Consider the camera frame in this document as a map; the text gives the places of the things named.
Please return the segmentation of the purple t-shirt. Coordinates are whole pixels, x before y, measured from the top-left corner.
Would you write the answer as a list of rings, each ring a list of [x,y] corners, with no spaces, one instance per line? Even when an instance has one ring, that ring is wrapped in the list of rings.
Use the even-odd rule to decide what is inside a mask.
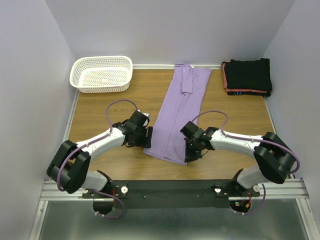
[[[143,153],[167,162],[186,165],[186,144],[181,129],[201,110],[212,73],[210,68],[177,64],[153,125],[151,148]]]

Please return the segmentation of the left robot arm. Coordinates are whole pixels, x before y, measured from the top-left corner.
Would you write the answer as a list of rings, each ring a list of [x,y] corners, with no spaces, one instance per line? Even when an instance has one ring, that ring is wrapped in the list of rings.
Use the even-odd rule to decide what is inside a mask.
[[[88,140],[64,141],[46,170],[47,176],[69,194],[83,188],[107,197],[111,180],[103,172],[90,171],[91,161],[121,146],[150,148],[153,127],[148,126],[149,122],[150,114],[135,110],[130,118]]]

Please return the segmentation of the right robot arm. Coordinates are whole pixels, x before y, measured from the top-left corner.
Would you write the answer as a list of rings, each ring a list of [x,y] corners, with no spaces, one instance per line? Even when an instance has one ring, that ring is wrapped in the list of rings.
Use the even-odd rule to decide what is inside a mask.
[[[217,127],[206,130],[189,121],[180,132],[185,140],[185,162],[202,158],[203,150],[235,152],[255,159],[256,164],[240,169],[226,185],[226,190],[241,196],[253,186],[265,182],[283,184],[292,167],[298,165],[288,146],[273,132],[265,135],[242,135]]]

